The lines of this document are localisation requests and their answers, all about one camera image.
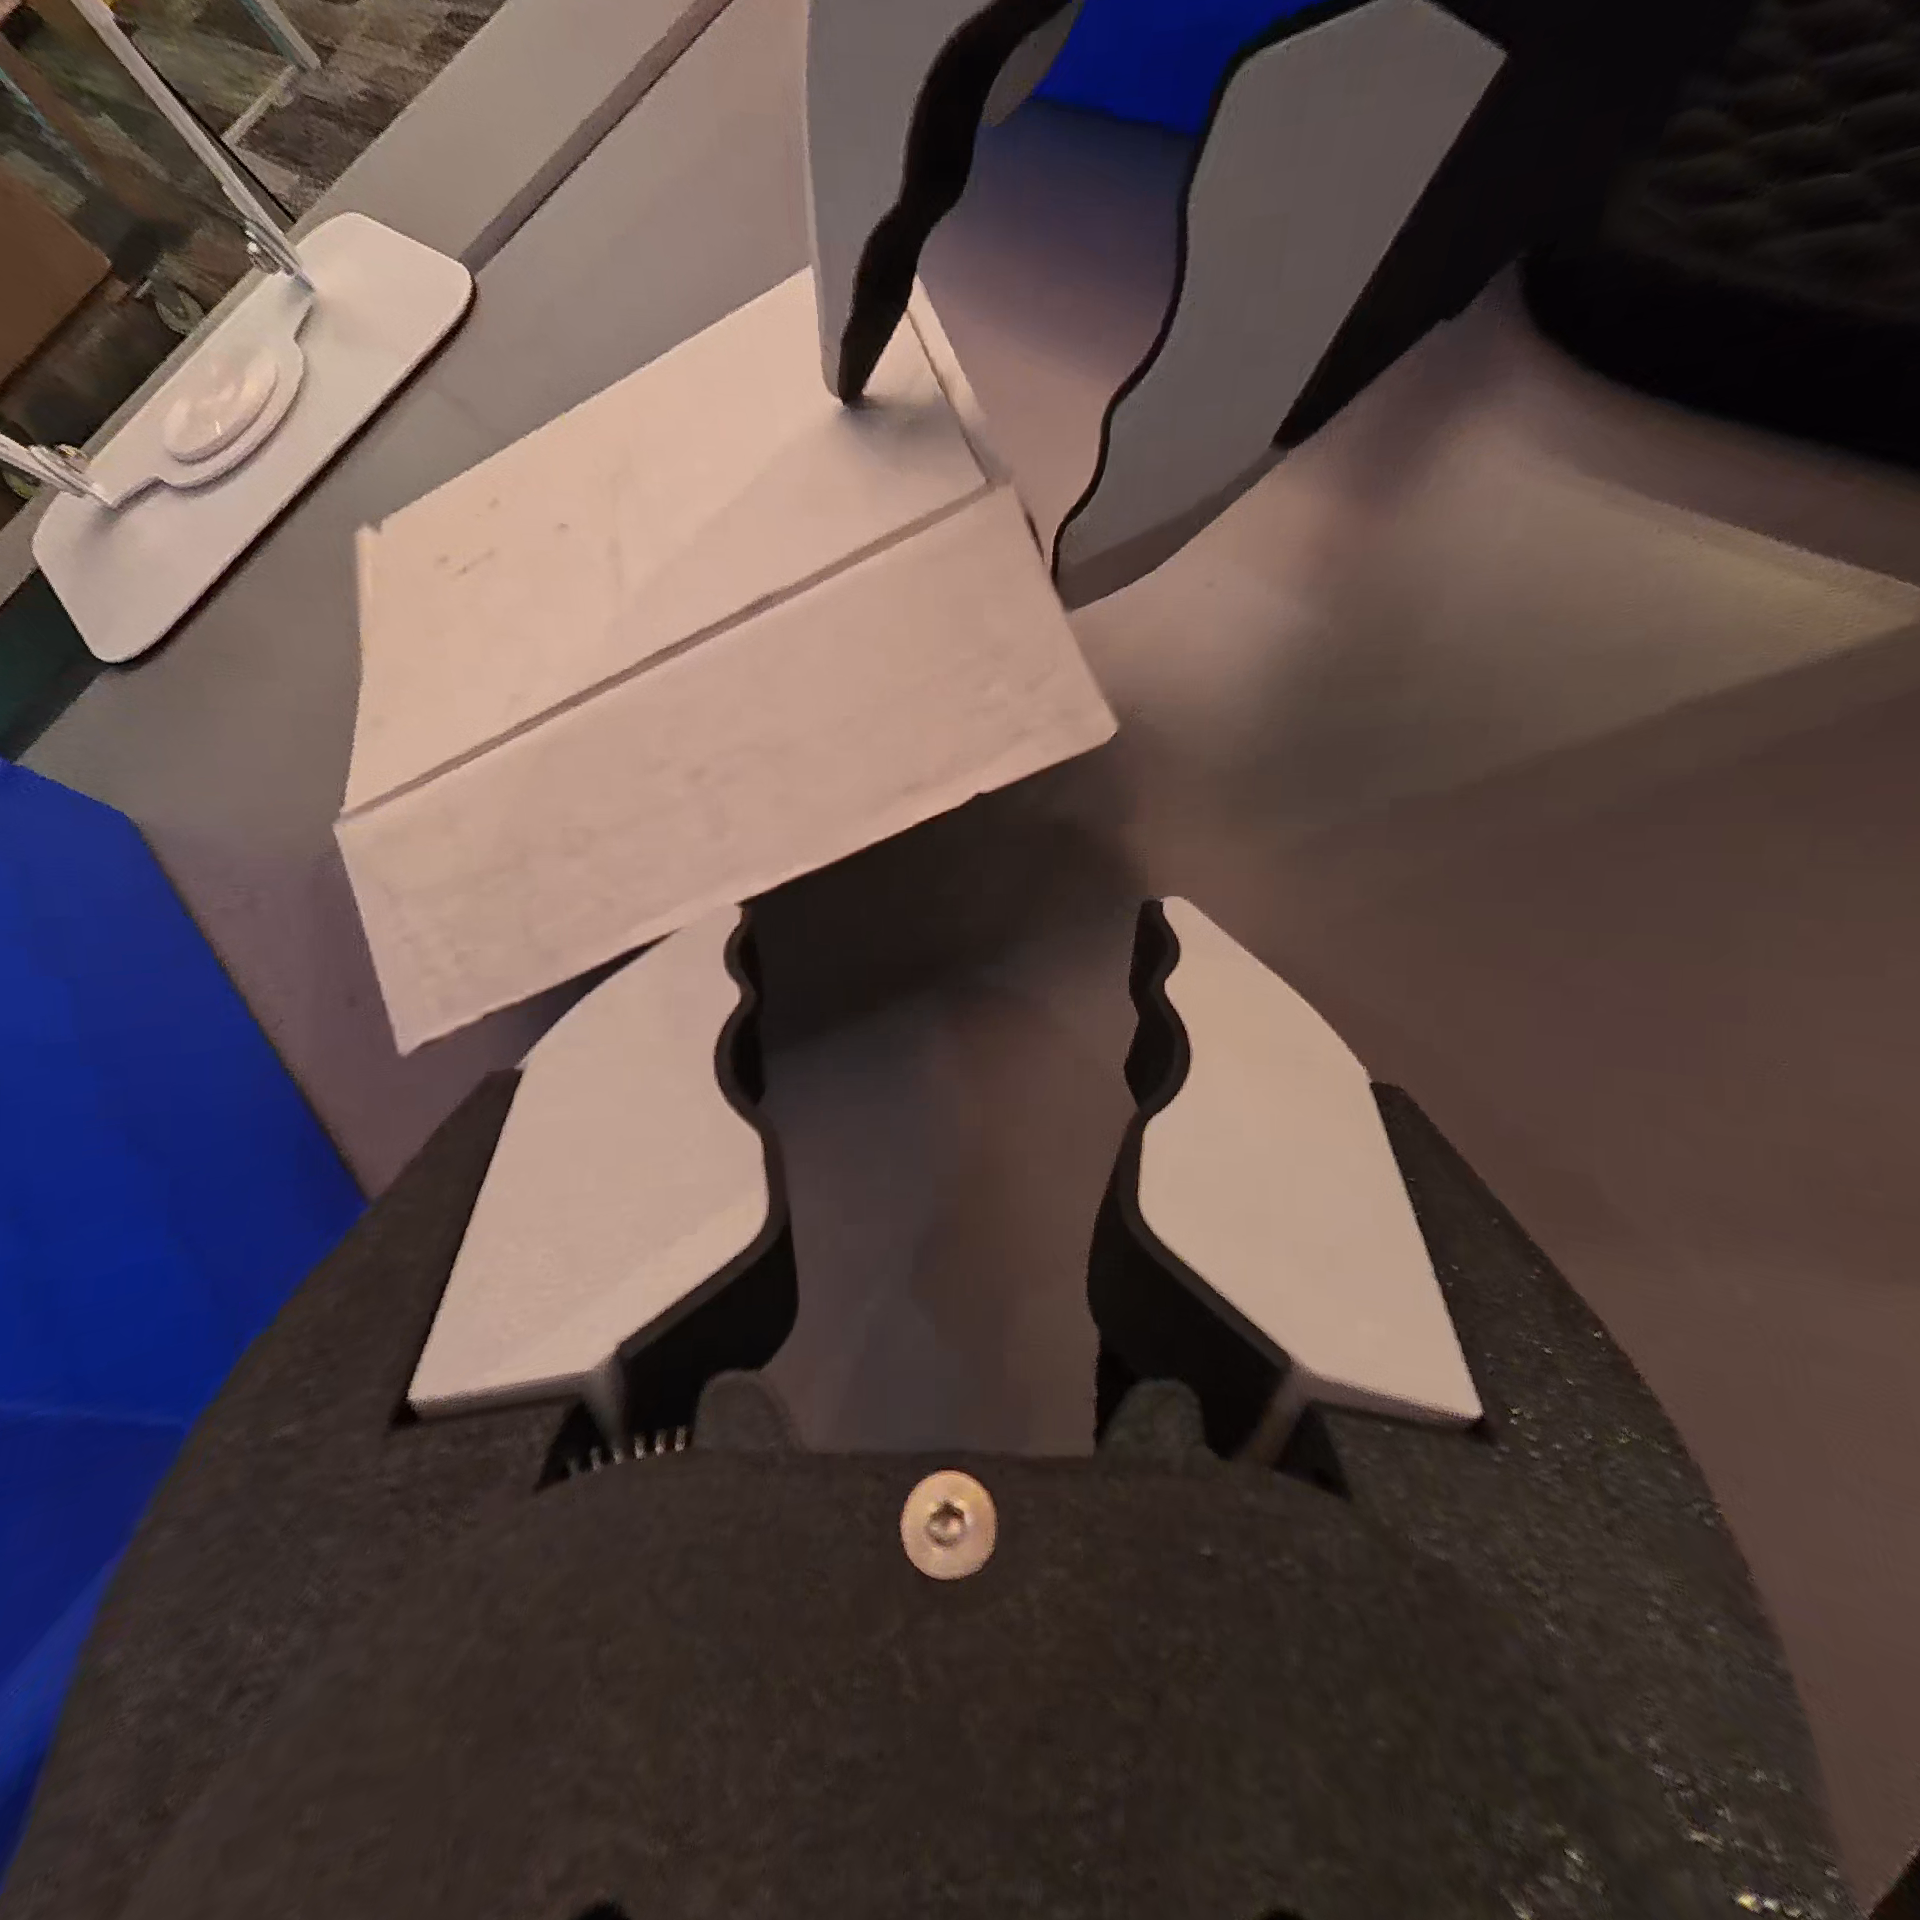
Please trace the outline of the black mesh chair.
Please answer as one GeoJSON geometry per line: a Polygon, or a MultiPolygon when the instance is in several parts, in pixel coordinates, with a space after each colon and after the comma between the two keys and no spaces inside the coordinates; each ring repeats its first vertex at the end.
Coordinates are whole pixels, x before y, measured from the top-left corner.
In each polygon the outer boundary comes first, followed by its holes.
{"type": "Polygon", "coordinates": [[[1756,2],[1523,296],[1622,388],[1918,470],[1918,2],[1756,2]]]}

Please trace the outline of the blue plastic bin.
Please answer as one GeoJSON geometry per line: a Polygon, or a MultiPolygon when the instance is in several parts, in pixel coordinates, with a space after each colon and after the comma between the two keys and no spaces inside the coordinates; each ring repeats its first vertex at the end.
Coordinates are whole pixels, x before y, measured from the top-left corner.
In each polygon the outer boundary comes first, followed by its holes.
{"type": "Polygon", "coordinates": [[[131,820],[3,763],[3,1861],[108,1574],[361,1191],[131,820]]]}
{"type": "Polygon", "coordinates": [[[1345,2],[1082,2],[1034,98],[1191,138],[1248,43],[1329,10],[1345,2]]]}

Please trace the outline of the white document stand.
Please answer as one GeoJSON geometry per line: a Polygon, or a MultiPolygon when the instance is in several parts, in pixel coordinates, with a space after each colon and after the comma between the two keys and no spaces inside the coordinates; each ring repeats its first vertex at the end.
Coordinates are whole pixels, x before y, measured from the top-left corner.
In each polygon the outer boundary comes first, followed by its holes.
{"type": "Polygon", "coordinates": [[[369,216],[282,229],[229,147],[173,94],[108,2],[105,51],[213,173],[254,279],[93,452],[3,438],[40,487],[32,557],[93,661],[149,653],[294,508],[464,325],[469,270],[369,216]]]}

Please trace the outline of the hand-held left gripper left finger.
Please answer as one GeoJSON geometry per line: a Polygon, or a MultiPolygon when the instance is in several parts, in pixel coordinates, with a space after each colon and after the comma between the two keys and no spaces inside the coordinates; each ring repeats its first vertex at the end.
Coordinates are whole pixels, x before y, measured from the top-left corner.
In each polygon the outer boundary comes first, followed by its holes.
{"type": "Polygon", "coordinates": [[[600,981],[521,1059],[407,1411],[582,1409],[599,1443],[692,1435],[798,1319],[762,981],[740,904],[600,981]]]}

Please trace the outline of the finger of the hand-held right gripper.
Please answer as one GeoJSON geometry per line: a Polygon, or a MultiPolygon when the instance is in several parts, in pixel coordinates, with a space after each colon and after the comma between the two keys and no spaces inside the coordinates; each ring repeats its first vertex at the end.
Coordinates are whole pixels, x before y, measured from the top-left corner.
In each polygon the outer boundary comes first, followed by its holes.
{"type": "Polygon", "coordinates": [[[1501,63],[1441,2],[1326,2],[1239,51],[1191,157],[1159,333],[1059,525],[1059,589],[1140,580],[1271,470],[1501,63]]]}
{"type": "Polygon", "coordinates": [[[975,138],[1049,75],[1082,2],[811,2],[808,243],[824,379],[857,407],[975,138]]]}

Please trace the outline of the white cardboard mailer box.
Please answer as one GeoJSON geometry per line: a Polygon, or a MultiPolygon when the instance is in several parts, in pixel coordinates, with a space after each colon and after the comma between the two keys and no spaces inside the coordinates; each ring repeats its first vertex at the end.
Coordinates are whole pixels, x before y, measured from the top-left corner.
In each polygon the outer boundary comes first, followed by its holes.
{"type": "Polygon", "coordinates": [[[355,634],[403,1056],[1118,733],[922,282],[859,406],[795,276],[359,528],[355,634]]]}

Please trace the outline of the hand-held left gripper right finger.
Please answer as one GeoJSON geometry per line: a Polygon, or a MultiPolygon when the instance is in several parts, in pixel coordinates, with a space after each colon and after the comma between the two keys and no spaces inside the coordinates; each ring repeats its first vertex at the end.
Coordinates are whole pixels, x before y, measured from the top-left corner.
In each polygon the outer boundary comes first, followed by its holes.
{"type": "Polygon", "coordinates": [[[1140,1381],[1278,1467],[1311,1411],[1466,1435],[1481,1399],[1371,1073],[1189,899],[1145,899],[1133,1114],[1091,1232],[1100,1425],[1140,1381]]]}

